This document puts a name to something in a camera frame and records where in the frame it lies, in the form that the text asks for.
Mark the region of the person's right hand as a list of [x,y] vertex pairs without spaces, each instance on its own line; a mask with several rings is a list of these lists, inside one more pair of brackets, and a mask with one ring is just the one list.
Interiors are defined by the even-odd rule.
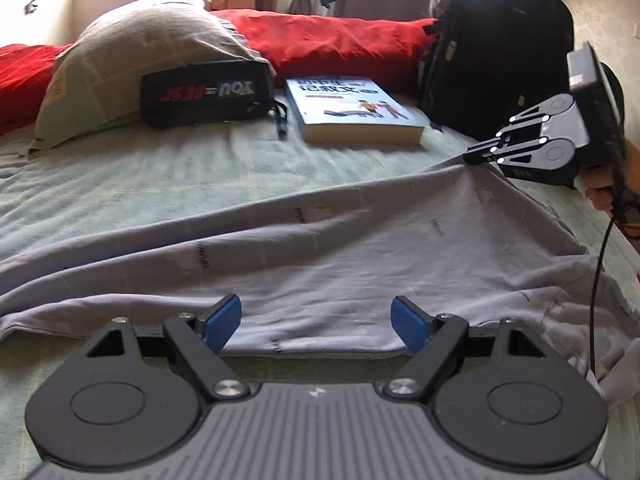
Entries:
[[590,201],[593,208],[605,212],[613,209],[613,185],[612,170],[608,168],[583,172],[575,180],[576,188]]

